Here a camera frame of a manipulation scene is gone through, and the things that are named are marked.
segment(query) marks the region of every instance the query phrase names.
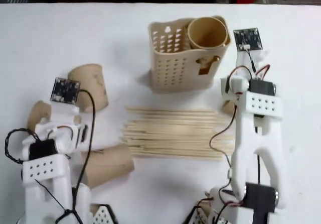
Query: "robotic arm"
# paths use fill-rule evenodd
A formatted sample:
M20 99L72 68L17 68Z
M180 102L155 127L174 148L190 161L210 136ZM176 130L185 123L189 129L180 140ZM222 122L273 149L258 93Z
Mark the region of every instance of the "robotic arm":
M219 190L213 188L213 206L224 209L221 215L231 224L286 223L278 212L286 208L286 170L282 149L282 101L273 83L255 74L253 56L262 53L257 29L234 31L238 48L235 75L221 79L222 96L233 100L237 106L235 122L235 150L228 178L232 195L224 194L220 201ZM253 154L259 155L270 175L270 186L246 182L247 168ZM212 213L208 224L212 223Z

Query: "bamboo skewer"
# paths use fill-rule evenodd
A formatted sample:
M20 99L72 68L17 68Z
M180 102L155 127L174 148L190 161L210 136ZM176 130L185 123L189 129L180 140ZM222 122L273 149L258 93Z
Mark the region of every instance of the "bamboo skewer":
M127 107L128 113L140 116L122 129L122 144L134 155L185 156L220 159L222 153L209 147L209 140L221 131L227 119L211 110L162 110ZM232 136L220 135L212 146L227 153Z

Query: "cardboard tube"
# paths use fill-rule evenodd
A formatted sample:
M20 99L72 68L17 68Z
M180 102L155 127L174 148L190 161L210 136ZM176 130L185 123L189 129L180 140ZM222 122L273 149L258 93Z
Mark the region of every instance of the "cardboard tube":
M193 49L213 49L222 47L228 38L225 25L214 17L202 17L193 20L187 34Z
M27 121L27 128L35 131L36 124L40 122L42 118L50 119L51 116L51 106L48 103L43 101L38 101L32 107L28 121Z
M80 81L80 88L91 93L94 98L97 111L108 105L108 97L101 65L86 64L79 66L71 70L68 74L68 79ZM92 111L91 100L85 92L80 92L78 94L77 105L86 113Z
M129 174L134 170L134 161L126 145L106 148L92 152L86 167L88 186L95 188L117 177Z

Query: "black circuit board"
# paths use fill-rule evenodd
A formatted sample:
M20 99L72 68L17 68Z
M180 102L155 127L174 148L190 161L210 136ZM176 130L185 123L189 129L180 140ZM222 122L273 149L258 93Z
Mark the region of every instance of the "black circuit board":
M245 51L244 45L250 45L250 49L247 49L249 51L263 49L257 28L234 30L234 37L238 52Z
M79 88L80 82L57 77L50 101L75 104Z

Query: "beige plastic basket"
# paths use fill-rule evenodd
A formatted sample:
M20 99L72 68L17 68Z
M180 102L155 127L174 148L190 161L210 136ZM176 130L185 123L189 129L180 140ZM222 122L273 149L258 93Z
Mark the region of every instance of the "beige plastic basket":
M222 47L211 50L191 49L187 27L193 18L165 23L151 23L148 27L151 46L151 82L154 92L176 92L211 86L217 68L230 44L225 20L219 19L227 29L227 40ZM201 70L200 59L215 58L207 71Z

